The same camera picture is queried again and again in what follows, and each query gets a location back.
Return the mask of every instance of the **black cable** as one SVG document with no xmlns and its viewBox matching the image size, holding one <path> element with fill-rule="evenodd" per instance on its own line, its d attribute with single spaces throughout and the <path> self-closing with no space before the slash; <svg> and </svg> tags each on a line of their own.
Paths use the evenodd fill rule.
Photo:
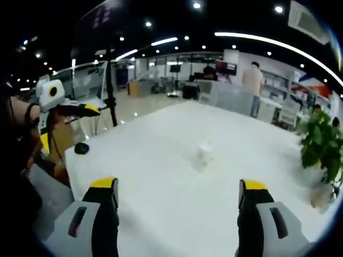
<svg viewBox="0 0 343 257">
<path fill-rule="evenodd" d="M 57 147 L 57 143 L 56 143 L 56 140 L 55 140 L 55 137 L 54 137 L 54 132 L 51 131 L 51 138 L 53 139 L 53 142 L 54 142 L 54 145 L 55 145 L 55 149 L 56 149 L 56 153 L 58 155 L 58 158 L 61 160 L 62 163 L 63 162 L 63 158 L 62 158 L 62 155 L 60 154 L 60 152 L 58 151 L 58 147 Z"/>
</svg>

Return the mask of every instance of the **seated person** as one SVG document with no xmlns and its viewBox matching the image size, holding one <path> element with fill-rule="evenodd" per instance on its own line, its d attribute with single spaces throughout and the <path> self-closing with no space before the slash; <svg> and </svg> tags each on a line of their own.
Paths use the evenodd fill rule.
<svg viewBox="0 0 343 257">
<path fill-rule="evenodd" d="M 332 121 L 332 126 L 336 127 L 339 129 L 340 123 L 339 123 L 339 119 L 337 117 L 335 117 Z"/>
<path fill-rule="evenodd" d="M 322 110 L 322 108 L 320 107 L 320 105 L 315 104 L 315 106 L 313 106 L 312 114 L 316 115 L 316 114 L 320 113 L 321 110 Z"/>
</svg>

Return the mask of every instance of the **ceiling light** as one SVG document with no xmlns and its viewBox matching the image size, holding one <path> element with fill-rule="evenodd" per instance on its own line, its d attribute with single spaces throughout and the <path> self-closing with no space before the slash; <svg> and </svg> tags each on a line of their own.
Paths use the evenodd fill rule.
<svg viewBox="0 0 343 257">
<path fill-rule="evenodd" d="M 277 13 L 282 13 L 282 12 L 284 11 L 284 9 L 283 9 L 281 6 L 276 6 L 276 7 L 274 8 L 274 10 L 275 10 L 275 12 L 277 12 Z"/>
<path fill-rule="evenodd" d="M 167 65 L 181 65 L 181 64 L 183 64 L 183 62 L 175 62 L 175 61 L 167 62 Z"/>
<path fill-rule="evenodd" d="M 160 41 L 151 43 L 151 45 L 152 45 L 153 47 L 155 47 L 155 46 L 158 46 L 158 45 L 160 45 L 160 44 L 165 44 L 165 43 L 169 43 L 169 42 L 173 42 L 173 41 L 177 41 L 177 37 L 171 37 L 171 38 L 169 38 L 169 39 L 163 39 L 163 40 L 160 40 Z"/>
<path fill-rule="evenodd" d="M 295 47 L 292 47 L 288 44 L 279 42 L 277 40 L 268 39 L 268 38 L 262 37 L 262 36 L 255 36 L 255 35 L 242 34 L 242 33 L 231 33 L 231 32 L 216 32 L 216 33 L 214 33 L 214 35 L 215 36 L 240 37 L 240 38 L 244 38 L 244 39 L 253 39 L 253 40 L 263 41 L 263 42 L 275 44 L 276 46 L 280 46 L 280 47 L 286 48 L 288 50 L 291 50 L 293 52 L 296 52 L 297 54 L 300 54 L 303 57 L 306 57 L 307 59 L 309 59 L 312 62 L 314 62 L 315 64 L 317 64 L 319 67 L 323 68 L 328 74 L 330 74 L 343 87 L 343 81 L 332 70 L 330 70 L 321 61 L 317 60 L 313 56 L 309 55 L 308 53 L 306 53 L 306 52 L 304 52 L 298 48 L 295 48 Z"/>
<path fill-rule="evenodd" d="M 137 52 L 138 52 L 137 49 L 132 50 L 132 51 L 129 51 L 129 52 L 123 54 L 123 55 L 118 56 L 118 57 L 116 58 L 116 61 L 121 60 L 121 59 L 123 59 L 123 58 L 125 58 L 125 57 L 128 57 L 129 55 L 133 55 L 134 53 L 137 53 Z"/>
<path fill-rule="evenodd" d="M 193 7 L 194 9 L 200 9 L 201 5 L 199 3 L 194 3 Z"/>
</svg>

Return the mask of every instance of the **office desk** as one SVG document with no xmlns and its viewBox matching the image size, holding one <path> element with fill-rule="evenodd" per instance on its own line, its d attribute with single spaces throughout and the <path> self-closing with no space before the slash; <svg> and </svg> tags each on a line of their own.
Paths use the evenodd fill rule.
<svg viewBox="0 0 343 257">
<path fill-rule="evenodd" d="M 281 104 L 281 103 L 278 103 L 278 102 L 276 102 L 276 101 L 274 101 L 274 100 L 272 100 L 272 99 L 265 98 L 265 97 L 262 97 L 262 96 L 261 96 L 261 97 L 260 97 L 260 100 L 263 101 L 263 102 L 265 102 L 265 103 L 268 103 L 268 104 L 270 104 L 270 105 L 272 105 L 272 106 L 275 106 L 275 108 L 277 108 L 277 109 L 279 109 L 279 110 L 282 109 L 282 104 Z M 298 116 L 299 119 L 304 119 L 304 117 L 305 117 L 305 115 L 304 115 L 302 112 L 298 112 L 298 113 L 297 113 L 297 116 Z"/>
<path fill-rule="evenodd" d="M 199 172 L 199 144 L 213 161 Z M 90 151 L 66 151 L 76 200 L 97 179 L 119 181 L 120 256 L 234 256 L 238 247 L 241 178 L 263 182 L 316 240 L 325 214 L 312 208 L 309 189 L 298 183 L 299 138 L 273 125 L 186 101 L 90 138 Z"/>
</svg>

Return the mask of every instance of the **tiled floor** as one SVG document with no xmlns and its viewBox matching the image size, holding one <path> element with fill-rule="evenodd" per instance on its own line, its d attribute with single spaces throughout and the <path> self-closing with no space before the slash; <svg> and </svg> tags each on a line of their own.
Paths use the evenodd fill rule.
<svg viewBox="0 0 343 257">
<path fill-rule="evenodd" d="M 137 117 L 148 115 L 165 107 L 186 101 L 179 97 L 167 97 L 166 94 L 154 94 L 142 98 L 131 97 L 128 96 L 127 91 L 125 90 L 116 93 L 115 97 L 117 103 L 115 111 L 118 125 L 130 122 Z M 96 119 L 99 119 L 98 128 L 96 128 Z M 113 126 L 109 109 L 102 111 L 99 118 L 85 117 L 73 122 L 71 125 L 74 130 L 79 130 L 79 127 L 81 126 L 83 132 L 88 138 Z"/>
</svg>

